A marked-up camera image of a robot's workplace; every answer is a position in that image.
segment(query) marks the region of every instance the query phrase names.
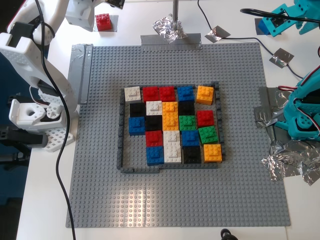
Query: black cable wire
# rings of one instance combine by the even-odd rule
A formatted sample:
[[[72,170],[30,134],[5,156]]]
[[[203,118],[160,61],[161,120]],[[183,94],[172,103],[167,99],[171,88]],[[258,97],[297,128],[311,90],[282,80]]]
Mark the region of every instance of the black cable wire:
[[[65,149],[65,146],[66,146],[66,143],[67,143],[67,139],[68,139],[68,134],[69,134],[69,131],[70,131],[70,113],[69,113],[69,110],[68,110],[67,103],[66,103],[66,101],[64,99],[64,96],[60,92],[58,86],[56,85],[55,81],[51,77],[51,75],[50,75],[50,73],[49,73],[49,71],[47,69],[47,66],[46,66],[46,60],[45,60],[45,54],[44,54],[44,52],[45,52],[45,30],[46,30],[45,27],[48,26],[48,24],[45,23],[44,15],[42,13],[41,6],[39,4],[39,0],[35,0],[35,3],[36,3],[36,6],[38,8],[38,11],[39,11],[39,14],[40,14],[40,20],[41,20],[41,63],[42,63],[42,67],[43,67],[43,70],[44,70],[45,74],[49,78],[52,86],[54,87],[55,91],[58,93],[58,95],[59,95],[59,97],[61,99],[61,102],[63,104],[64,110],[65,110],[65,114],[66,114],[65,137],[64,137],[60,152],[58,154],[58,157],[56,159],[55,173],[56,173],[56,177],[57,177],[57,179],[59,181],[59,184],[61,186],[61,189],[63,191],[63,195],[65,197],[65,201],[66,201],[66,204],[67,204],[67,207],[68,207],[69,217],[70,217],[70,221],[71,221],[71,229],[72,229],[73,240],[76,240],[75,224],[74,224],[74,218],[73,218],[73,215],[72,215],[71,204],[70,204],[70,201],[69,201],[69,198],[68,198],[68,194],[67,194],[66,188],[65,188],[65,186],[64,186],[64,184],[63,184],[63,182],[61,180],[60,174],[59,174],[60,159],[61,159],[62,153],[63,153],[63,151]]]
[[[200,7],[199,0],[198,0],[198,7],[200,8],[201,12],[203,13],[203,16],[204,16],[206,22],[208,23],[209,28],[210,28],[210,31],[211,31],[211,30],[212,30],[212,27],[211,27],[211,25],[210,25],[210,22],[209,22],[209,20],[208,20],[208,18],[207,18],[207,16],[206,16],[205,12],[204,12],[204,11],[202,10],[202,8]]]
[[[243,8],[240,10],[241,13],[249,14],[257,17],[263,17],[263,18],[276,18],[276,19],[287,19],[287,20],[293,20],[298,22],[309,22],[309,23],[315,23],[320,25],[320,20],[312,19],[312,18],[304,18],[304,17],[294,17],[294,16],[287,16],[282,15],[281,13],[272,13],[268,11],[261,11],[253,8]]]
[[[209,23],[209,21],[208,21],[208,19],[207,19],[207,16],[206,16],[206,14],[205,14],[205,12],[202,10],[202,8],[200,7],[200,4],[199,4],[199,0],[198,0],[198,7],[200,8],[200,10],[201,10],[201,12],[203,13],[203,15],[204,15],[204,17],[205,17],[205,20],[206,20],[206,22],[208,23],[208,26],[209,26],[209,28],[210,28],[210,31],[212,30],[212,28],[211,28],[211,25],[210,25],[210,23]],[[229,40],[250,40],[250,39],[254,39],[254,40],[257,40],[260,44],[261,44],[261,46],[269,53],[269,54],[271,54],[272,56],[274,55],[258,38],[256,38],[256,37],[224,37],[223,39],[229,39]],[[295,76],[297,76],[298,78],[300,78],[300,79],[303,79],[303,77],[302,76],[299,76],[298,74],[296,74],[292,69],[291,69],[291,67],[289,66],[289,64],[287,64],[286,65],[287,67],[288,67],[288,69],[295,75]]]

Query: white table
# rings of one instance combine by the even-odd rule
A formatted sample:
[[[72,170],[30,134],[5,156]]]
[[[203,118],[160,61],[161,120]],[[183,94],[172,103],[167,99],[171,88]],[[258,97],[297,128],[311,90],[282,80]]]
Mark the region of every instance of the white table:
[[[293,4],[293,0],[285,2],[288,6]],[[282,1],[278,0],[202,0],[200,4],[212,27],[219,25],[236,38],[256,37],[255,17],[240,13],[241,8],[272,11],[281,3]],[[52,41],[48,59],[66,77],[73,44],[141,45],[140,35],[155,34],[152,23],[172,12],[172,2],[126,2],[123,10],[101,4],[95,11],[96,14],[119,15],[118,32],[87,32],[80,27],[69,25],[65,20]],[[211,43],[204,37],[209,32],[209,27],[196,1],[179,3],[179,20],[186,33],[201,33],[202,43]],[[283,48],[293,54],[295,57],[290,65],[301,76],[314,69],[320,62],[317,55],[320,32],[317,29],[300,36],[293,26],[276,38],[258,37],[272,52]],[[239,43],[240,41],[220,41],[220,43],[229,42]],[[269,62],[271,56],[263,48],[261,52],[268,87],[276,87],[279,84],[294,86],[297,83],[298,79],[288,68],[278,68]],[[72,121],[71,132],[74,135],[77,132],[77,124],[77,119]],[[60,174],[67,192],[70,188],[74,151],[75,143],[68,145],[60,162]],[[32,151],[17,234],[18,240],[72,239],[71,229],[65,227],[67,205],[55,173],[57,155],[58,152],[47,153],[41,149]],[[319,239],[320,180],[308,186],[301,176],[295,176],[286,178],[284,185],[291,226],[230,227],[231,232],[240,240]],[[78,240],[219,240],[221,229],[221,227],[77,228],[76,236]]]

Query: red lego brick on square plate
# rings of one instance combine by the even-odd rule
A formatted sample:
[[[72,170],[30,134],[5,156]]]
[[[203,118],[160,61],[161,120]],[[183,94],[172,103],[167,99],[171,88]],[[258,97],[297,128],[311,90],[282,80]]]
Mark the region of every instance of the red lego brick on square plate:
[[[147,86],[142,88],[143,102],[159,101],[159,92],[157,86]]]
[[[146,131],[145,142],[147,147],[161,147],[164,145],[162,131]]]
[[[198,128],[214,126],[214,112],[212,110],[197,111],[196,121]]]
[[[96,15],[95,20],[96,20],[96,27],[98,28],[99,32],[112,29],[112,25],[111,25],[111,21],[108,13]]]
[[[160,100],[162,102],[175,102],[176,93],[173,86],[163,86],[159,87]]]

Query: gray lego baseplate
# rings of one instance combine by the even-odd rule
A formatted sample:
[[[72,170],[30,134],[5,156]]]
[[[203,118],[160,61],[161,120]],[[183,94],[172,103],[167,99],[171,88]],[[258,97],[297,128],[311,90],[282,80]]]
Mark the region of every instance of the gray lego baseplate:
[[[217,169],[117,169],[121,89],[219,82],[225,158]],[[87,105],[79,113],[70,184],[76,228],[288,226],[282,181],[261,159],[269,137],[255,125],[265,76],[258,43],[209,44],[202,50],[93,48]],[[132,154],[141,157],[143,142]],[[66,226],[70,227],[67,217]]]
[[[195,112],[201,110],[213,110],[214,120],[215,120],[215,129],[217,131],[219,137],[219,144],[221,145],[221,152],[223,157],[225,155],[225,139],[224,133],[222,129],[222,110],[221,110],[221,102],[220,102],[220,90],[219,83],[217,81],[212,82],[210,84],[201,84],[202,86],[213,87],[214,88],[214,101],[212,105],[203,105],[194,103]],[[159,84],[157,87],[165,87],[169,85]],[[177,96],[177,87],[183,86],[192,86],[194,96],[197,96],[197,86],[194,84],[190,85],[182,85],[182,84],[173,84],[175,89],[175,99],[178,99]],[[140,87],[140,95],[141,99],[143,99],[143,87],[154,87],[154,85],[141,85]],[[156,166],[147,166],[146,161],[146,138],[144,135],[140,136],[130,136],[129,135],[129,126],[128,121],[130,117],[130,104],[125,101],[124,89],[121,90],[120,98],[119,98],[119,128],[118,128],[118,151],[116,158],[116,168],[120,170],[122,173],[136,173],[136,174],[144,174],[144,173],[154,173],[157,174],[160,170],[164,169],[216,169],[218,165],[216,163],[206,163],[204,164],[204,149],[203,145],[200,144],[200,152],[201,152],[201,164],[184,164],[183,159],[183,151],[182,154],[182,164],[172,164],[165,163]],[[140,152],[139,155],[136,155],[136,149],[140,148],[140,145],[144,146],[144,149]]]

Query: orange lego brick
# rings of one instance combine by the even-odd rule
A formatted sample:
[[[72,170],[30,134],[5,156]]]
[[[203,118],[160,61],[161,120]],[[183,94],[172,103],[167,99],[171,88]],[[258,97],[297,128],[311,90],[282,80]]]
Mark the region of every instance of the orange lego brick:
[[[214,99],[214,88],[209,86],[198,86],[198,92],[196,94],[196,103],[211,105]]]
[[[178,102],[162,102],[162,115],[173,113],[176,113],[178,115]]]
[[[204,163],[221,163],[222,153],[220,144],[204,144]]]
[[[178,112],[166,113],[162,115],[163,131],[179,131]]]

